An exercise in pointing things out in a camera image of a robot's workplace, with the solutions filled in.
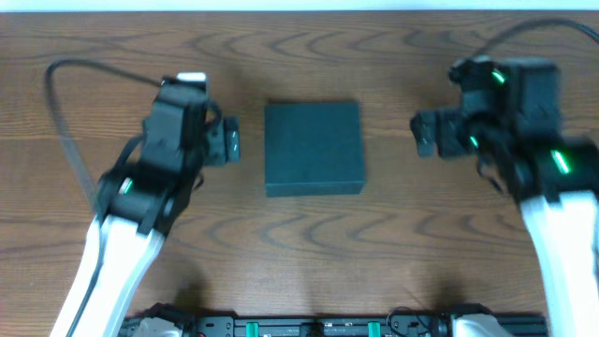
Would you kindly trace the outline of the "black box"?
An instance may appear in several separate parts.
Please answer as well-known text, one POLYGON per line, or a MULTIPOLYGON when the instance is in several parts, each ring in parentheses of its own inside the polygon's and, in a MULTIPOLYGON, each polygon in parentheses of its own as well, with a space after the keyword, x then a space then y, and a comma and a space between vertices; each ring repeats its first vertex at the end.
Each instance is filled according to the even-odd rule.
POLYGON ((359 103, 269 104, 264 152, 269 198, 359 194, 366 183, 359 103))

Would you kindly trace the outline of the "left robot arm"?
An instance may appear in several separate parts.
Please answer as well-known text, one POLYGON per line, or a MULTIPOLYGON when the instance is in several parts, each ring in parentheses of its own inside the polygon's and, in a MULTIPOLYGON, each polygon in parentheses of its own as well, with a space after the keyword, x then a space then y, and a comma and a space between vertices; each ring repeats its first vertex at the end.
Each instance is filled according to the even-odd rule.
POLYGON ((202 72, 165 77, 142 123, 98 182, 95 217, 54 336, 115 336, 144 274, 198 189, 205 166, 240 159, 239 121, 202 72))

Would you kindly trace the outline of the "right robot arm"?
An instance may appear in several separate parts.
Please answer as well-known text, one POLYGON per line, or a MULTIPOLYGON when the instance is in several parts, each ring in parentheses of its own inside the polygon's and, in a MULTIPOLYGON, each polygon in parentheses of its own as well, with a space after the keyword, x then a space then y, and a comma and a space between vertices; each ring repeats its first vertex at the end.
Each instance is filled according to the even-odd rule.
POLYGON ((419 156, 474 155, 508 194, 533 241, 556 336, 598 333, 598 147, 562 131, 560 70, 549 60, 486 56, 448 71, 456 107, 410 121, 419 156))

